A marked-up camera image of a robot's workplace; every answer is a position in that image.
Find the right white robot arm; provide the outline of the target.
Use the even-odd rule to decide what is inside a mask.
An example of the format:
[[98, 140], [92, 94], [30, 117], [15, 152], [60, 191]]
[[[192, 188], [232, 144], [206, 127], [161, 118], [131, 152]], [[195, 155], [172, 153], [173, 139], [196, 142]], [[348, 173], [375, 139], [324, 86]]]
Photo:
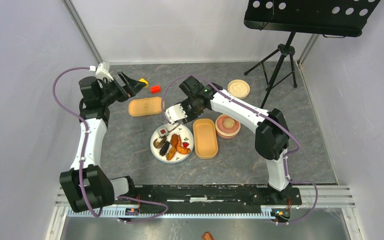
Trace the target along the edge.
[[164, 114], [167, 120], [189, 123], [204, 110], [225, 114], [254, 133], [254, 148], [266, 161], [269, 179], [269, 199], [282, 204], [289, 198], [291, 183], [285, 172], [284, 158], [289, 147], [288, 126], [283, 113], [278, 109], [268, 111], [231, 95], [220, 85], [210, 82], [203, 85], [195, 77], [188, 76], [179, 88], [186, 99], [168, 107]]

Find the fried chicken wing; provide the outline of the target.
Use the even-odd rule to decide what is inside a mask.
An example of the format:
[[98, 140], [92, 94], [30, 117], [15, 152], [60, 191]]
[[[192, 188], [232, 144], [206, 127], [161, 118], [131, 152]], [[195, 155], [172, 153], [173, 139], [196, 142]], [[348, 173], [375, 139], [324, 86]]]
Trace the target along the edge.
[[189, 143], [182, 142], [179, 135], [177, 138], [176, 151], [182, 155], [188, 155], [191, 153], [191, 149], [189, 148]]

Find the sushi piece red centre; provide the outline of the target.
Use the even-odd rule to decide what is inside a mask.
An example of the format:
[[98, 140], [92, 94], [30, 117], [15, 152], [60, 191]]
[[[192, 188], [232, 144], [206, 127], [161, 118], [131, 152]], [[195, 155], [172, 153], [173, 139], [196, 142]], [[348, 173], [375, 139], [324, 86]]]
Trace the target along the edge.
[[162, 126], [157, 130], [159, 138], [163, 138], [169, 134], [169, 130], [166, 126]]

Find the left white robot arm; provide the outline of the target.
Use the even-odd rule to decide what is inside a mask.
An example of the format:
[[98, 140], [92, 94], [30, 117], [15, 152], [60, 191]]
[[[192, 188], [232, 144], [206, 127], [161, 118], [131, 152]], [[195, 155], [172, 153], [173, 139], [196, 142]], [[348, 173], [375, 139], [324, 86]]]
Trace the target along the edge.
[[98, 218], [104, 207], [116, 198], [112, 182], [101, 167], [101, 152], [110, 118], [109, 106], [134, 97], [146, 83], [118, 72], [122, 83], [108, 73], [96, 73], [82, 78], [78, 84], [82, 94], [79, 112], [75, 113], [54, 100], [69, 114], [79, 120], [80, 138], [75, 158], [68, 171], [60, 173], [59, 183], [75, 213], [89, 211]]

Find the black sea cucumber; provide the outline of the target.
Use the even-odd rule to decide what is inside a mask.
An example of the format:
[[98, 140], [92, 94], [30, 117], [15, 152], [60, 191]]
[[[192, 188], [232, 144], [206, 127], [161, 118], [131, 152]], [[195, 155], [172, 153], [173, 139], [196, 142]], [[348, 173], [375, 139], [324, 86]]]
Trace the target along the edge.
[[170, 144], [170, 142], [168, 142], [168, 141], [165, 141], [163, 144], [162, 144], [162, 146], [161, 146], [161, 148], [160, 148], [160, 150], [159, 150], [159, 155], [160, 156], [165, 156], [166, 154], [167, 154], [167, 152], [169, 151], [169, 148], [171, 147], [171, 144]]

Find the white steamed bun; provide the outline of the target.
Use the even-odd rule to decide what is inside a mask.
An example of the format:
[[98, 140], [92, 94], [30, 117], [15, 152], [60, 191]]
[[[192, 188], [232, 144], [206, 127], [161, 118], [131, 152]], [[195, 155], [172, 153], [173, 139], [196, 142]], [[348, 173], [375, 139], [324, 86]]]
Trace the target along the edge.
[[235, 127], [236, 125], [236, 121], [231, 118], [231, 117], [226, 117], [223, 119], [222, 121], [222, 126], [226, 129], [226, 130], [231, 130]]

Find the metal serving tongs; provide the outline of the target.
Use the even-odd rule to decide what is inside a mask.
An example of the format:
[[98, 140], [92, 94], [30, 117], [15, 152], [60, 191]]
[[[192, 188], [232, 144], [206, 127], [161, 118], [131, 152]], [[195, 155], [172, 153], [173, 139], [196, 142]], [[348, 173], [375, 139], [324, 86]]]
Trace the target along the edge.
[[174, 125], [170, 125], [171, 128], [169, 128], [169, 125], [167, 125], [165, 128], [167, 129], [167, 131], [163, 134], [163, 136], [168, 136], [170, 133], [172, 133], [173, 131], [175, 131], [176, 129], [178, 129], [180, 126], [182, 125], [181, 122], [177, 123], [177, 124], [174, 124]]

